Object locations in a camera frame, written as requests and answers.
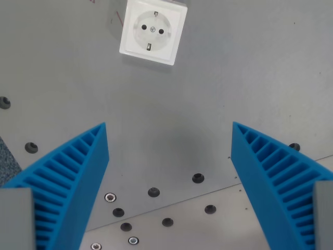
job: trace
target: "power socket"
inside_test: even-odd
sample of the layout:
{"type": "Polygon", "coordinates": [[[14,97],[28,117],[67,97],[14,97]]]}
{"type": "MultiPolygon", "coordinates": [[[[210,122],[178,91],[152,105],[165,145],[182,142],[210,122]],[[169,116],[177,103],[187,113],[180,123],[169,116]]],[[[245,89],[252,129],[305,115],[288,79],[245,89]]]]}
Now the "power socket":
{"type": "Polygon", "coordinates": [[[174,65],[186,13],[174,1],[128,0],[119,52],[174,65]]]}

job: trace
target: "gray metal surface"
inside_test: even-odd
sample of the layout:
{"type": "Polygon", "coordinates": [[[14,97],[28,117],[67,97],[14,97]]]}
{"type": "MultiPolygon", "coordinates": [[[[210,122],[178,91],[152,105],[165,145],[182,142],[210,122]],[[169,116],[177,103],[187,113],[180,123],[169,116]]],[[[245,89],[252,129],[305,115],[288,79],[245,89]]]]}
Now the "gray metal surface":
{"type": "Polygon", "coordinates": [[[0,189],[0,248],[36,250],[31,189],[0,189]]]}
{"type": "Polygon", "coordinates": [[[20,166],[107,123],[111,160],[87,229],[239,183],[228,159],[235,120],[313,159],[333,154],[333,2],[184,2],[173,67],[119,53],[112,1],[0,3],[1,96],[11,101],[0,134],[20,166]]]}
{"type": "Polygon", "coordinates": [[[241,184],[86,232],[80,250],[95,242],[102,250],[270,249],[241,184]],[[206,214],[207,205],[216,206],[216,212],[206,214]],[[164,218],[174,224],[164,227],[164,218]],[[120,229],[124,222],[131,231],[120,229]],[[136,246],[128,243],[132,236],[139,238],[136,246]]]}
{"type": "Polygon", "coordinates": [[[317,181],[313,190],[315,242],[317,250],[333,247],[333,181],[317,181]]]}

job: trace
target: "countersunk screw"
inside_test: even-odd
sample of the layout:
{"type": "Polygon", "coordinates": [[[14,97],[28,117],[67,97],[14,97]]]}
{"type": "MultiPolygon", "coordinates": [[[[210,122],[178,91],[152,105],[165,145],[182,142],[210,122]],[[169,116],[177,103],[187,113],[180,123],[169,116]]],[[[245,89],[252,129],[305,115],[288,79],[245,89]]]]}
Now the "countersunk screw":
{"type": "Polygon", "coordinates": [[[114,202],[117,199],[116,195],[113,193],[107,193],[104,198],[107,202],[114,202]]]}
{"type": "Polygon", "coordinates": [[[138,239],[137,237],[130,237],[130,238],[129,238],[129,243],[130,243],[131,245],[136,245],[136,244],[139,243],[139,239],[138,239]]]}
{"type": "Polygon", "coordinates": [[[9,109],[10,108],[10,100],[4,96],[0,96],[0,108],[9,109]]]}
{"type": "Polygon", "coordinates": [[[99,243],[94,243],[91,246],[92,250],[101,250],[102,249],[102,245],[99,243]]]}
{"type": "Polygon", "coordinates": [[[157,187],[153,187],[148,190],[148,195],[155,198],[160,195],[160,191],[157,187]]]}

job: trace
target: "screw hole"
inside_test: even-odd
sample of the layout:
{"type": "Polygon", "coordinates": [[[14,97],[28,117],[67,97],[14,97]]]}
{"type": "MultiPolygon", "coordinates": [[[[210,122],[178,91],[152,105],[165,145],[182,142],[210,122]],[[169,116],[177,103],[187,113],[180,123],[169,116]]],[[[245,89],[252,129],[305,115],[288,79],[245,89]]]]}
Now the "screw hole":
{"type": "Polygon", "coordinates": [[[131,245],[137,245],[139,243],[139,239],[137,237],[130,237],[129,238],[129,243],[131,245]]]}
{"type": "Polygon", "coordinates": [[[38,152],[38,147],[33,142],[26,143],[24,148],[25,148],[25,151],[27,151],[29,154],[35,154],[38,152]]]}
{"type": "Polygon", "coordinates": [[[120,229],[123,230],[124,232],[129,232],[132,230],[132,225],[125,222],[121,224],[120,229]]]}
{"type": "Polygon", "coordinates": [[[173,219],[165,218],[162,220],[162,225],[165,227],[171,227],[173,225],[173,219]]]}
{"type": "Polygon", "coordinates": [[[207,207],[204,208],[204,211],[208,215],[212,215],[213,213],[216,212],[216,207],[214,205],[208,205],[207,207]]]}
{"type": "Polygon", "coordinates": [[[91,245],[91,249],[93,250],[101,250],[102,249],[102,245],[99,243],[94,243],[91,245]]]}
{"type": "Polygon", "coordinates": [[[4,96],[0,96],[0,108],[9,109],[10,108],[10,100],[4,96]]]}
{"type": "Polygon", "coordinates": [[[150,188],[148,190],[148,195],[155,198],[160,195],[160,190],[157,187],[150,188]]]}
{"type": "Polygon", "coordinates": [[[114,202],[116,201],[117,197],[115,194],[113,193],[107,193],[105,196],[104,196],[104,199],[107,201],[107,202],[114,202]]]}
{"type": "Polygon", "coordinates": [[[116,208],[112,211],[112,214],[115,216],[115,217],[122,217],[124,216],[125,212],[123,209],[121,208],[116,208]]]}
{"type": "Polygon", "coordinates": [[[301,146],[298,143],[291,143],[289,147],[295,149],[296,151],[299,151],[301,149],[301,146]]]}
{"type": "Polygon", "coordinates": [[[204,176],[202,173],[196,173],[193,177],[192,180],[194,183],[202,183],[204,181],[204,176]]]}

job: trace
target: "metal screw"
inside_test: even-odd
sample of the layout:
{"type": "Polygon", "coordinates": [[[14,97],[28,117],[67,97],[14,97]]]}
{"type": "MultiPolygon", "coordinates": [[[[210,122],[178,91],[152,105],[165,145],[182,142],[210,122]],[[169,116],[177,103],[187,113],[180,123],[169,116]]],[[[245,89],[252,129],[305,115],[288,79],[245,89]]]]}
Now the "metal screw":
{"type": "Polygon", "coordinates": [[[24,148],[25,148],[25,151],[27,151],[29,154],[35,154],[38,152],[38,147],[33,142],[26,143],[24,148]]]}
{"type": "Polygon", "coordinates": [[[107,193],[104,198],[107,202],[114,202],[117,199],[116,195],[113,193],[107,193]]]}
{"type": "Polygon", "coordinates": [[[148,190],[148,195],[155,198],[160,195],[160,190],[157,187],[150,188],[148,190]]]}
{"type": "Polygon", "coordinates": [[[91,246],[92,250],[101,250],[102,249],[102,245],[99,243],[94,243],[91,246]]]}
{"type": "Polygon", "coordinates": [[[139,243],[139,239],[138,239],[137,237],[130,237],[130,238],[129,238],[129,243],[130,243],[131,245],[136,245],[136,244],[139,243]]]}
{"type": "Polygon", "coordinates": [[[9,109],[10,108],[10,100],[4,96],[0,96],[0,108],[9,109]]]}
{"type": "Polygon", "coordinates": [[[295,149],[296,151],[299,151],[301,149],[301,146],[298,143],[291,143],[289,147],[295,149]]]}

